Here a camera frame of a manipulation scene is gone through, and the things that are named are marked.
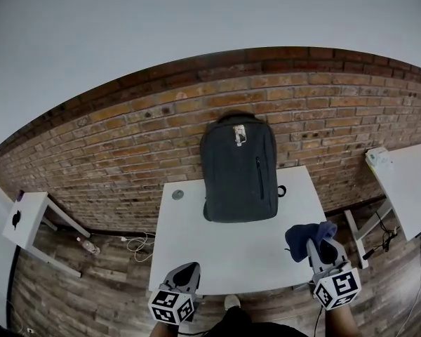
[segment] wooden floor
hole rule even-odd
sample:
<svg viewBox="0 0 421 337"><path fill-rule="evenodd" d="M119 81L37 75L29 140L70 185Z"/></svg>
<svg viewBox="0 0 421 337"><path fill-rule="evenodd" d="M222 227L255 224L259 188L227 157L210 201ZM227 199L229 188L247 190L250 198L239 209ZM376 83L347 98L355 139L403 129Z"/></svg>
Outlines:
<svg viewBox="0 0 421 337"><path fill-rule="evenodd" d="M359 224L377 208L372 205L353 211ZM330 218L339 226L338 241L345 245L353 263L358 262L354 243L343 216ZM394 217L385 220L388 228ZM132 253L118 237L95 235L99 256L82 250L75 234L42 229L37 246L81 270L77 279L22 251L15 272L12 302L13 330L32 328L35 336L53 337L134 337L148 336L154 321L147 309L151 259L136 263ZM377 226L365 239L367 246L382 241ZM378 250L370 267L361 271L362 292L352 310L363 336L395 336L406 320L420 287L420 240L406 242L403 235L394 239L388 253ZM191 326L183 332L205 331L224 315L224 296L205 297ZM306 286L240 296L242 307L255 321L275 321L313 336L319 304L311 299ZM324 336L324 314L317 329ZM411 319L400 336L421 336L421 293Z"/></svg>

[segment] brick wall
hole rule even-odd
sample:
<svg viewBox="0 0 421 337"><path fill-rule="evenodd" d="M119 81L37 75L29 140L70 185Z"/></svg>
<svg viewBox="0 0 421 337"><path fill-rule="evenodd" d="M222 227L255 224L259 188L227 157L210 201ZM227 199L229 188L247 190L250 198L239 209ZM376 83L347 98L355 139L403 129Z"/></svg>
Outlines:
<svg viewBox="0 0 421 337"><path fill-rule="evenodd" d="M326 211L376 197L370 147L421 143L421 69L330 48L257 48L135 72L0 145L0 186L49 191L82 225L154 230L164 183L201 178L199 141L234 108L267 120L278 167L305 164Z"/></svg>

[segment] shoe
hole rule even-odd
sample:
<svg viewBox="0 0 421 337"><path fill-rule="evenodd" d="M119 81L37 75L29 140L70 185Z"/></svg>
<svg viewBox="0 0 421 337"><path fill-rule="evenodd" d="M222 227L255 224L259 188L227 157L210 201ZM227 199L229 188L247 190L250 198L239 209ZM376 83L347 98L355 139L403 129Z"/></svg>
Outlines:
<svg viewBox="0 0 421 337"><path fill-rule="evenodd" d="M228 311L228 309L232 308L232 307L240 307L240 300L239 297L237 297L236 295L227 295L225 297L225 309L226 311Z"/></svg>

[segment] bottle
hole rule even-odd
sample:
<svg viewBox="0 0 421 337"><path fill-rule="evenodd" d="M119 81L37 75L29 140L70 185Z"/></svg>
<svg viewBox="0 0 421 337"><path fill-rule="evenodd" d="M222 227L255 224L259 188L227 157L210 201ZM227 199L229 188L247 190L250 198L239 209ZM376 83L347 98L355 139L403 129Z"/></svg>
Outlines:
<svg viewBox="0 0 421 337"><path fill-rule="evenodd" d="M89 251L93 255L98 255L100 253L100 248L94 245L92 242L88 241L84 237L78 237L76 239L80 245L82 245L83 249Z"/></svg>

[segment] backpack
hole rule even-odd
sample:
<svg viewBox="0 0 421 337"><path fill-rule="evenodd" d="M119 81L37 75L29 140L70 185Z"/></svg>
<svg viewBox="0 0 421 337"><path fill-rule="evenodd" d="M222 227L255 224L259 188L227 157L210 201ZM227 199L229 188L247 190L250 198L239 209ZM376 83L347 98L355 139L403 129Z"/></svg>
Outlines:
<svg viewBox="0 0 421 337"><path fill-rule="evenodd" d="M253 114L230 112L206 127L200 143L206 184L206 220L242 223L273 218L278 211L276 141Z"/></svg>

